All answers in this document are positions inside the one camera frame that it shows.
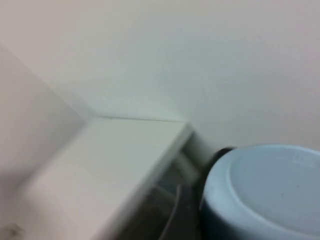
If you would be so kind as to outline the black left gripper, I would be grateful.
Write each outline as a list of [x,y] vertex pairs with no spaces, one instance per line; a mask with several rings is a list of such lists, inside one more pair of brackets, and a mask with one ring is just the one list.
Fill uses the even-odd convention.
[[[228,146],[218,150],[212,157],[215,164],[221,157],[235,147]],[[188,185],[179,185],[177,188],[177,199],[174,211],[175,240],[200,240],[200,220],[198,213],[198,202],[193,189]]]

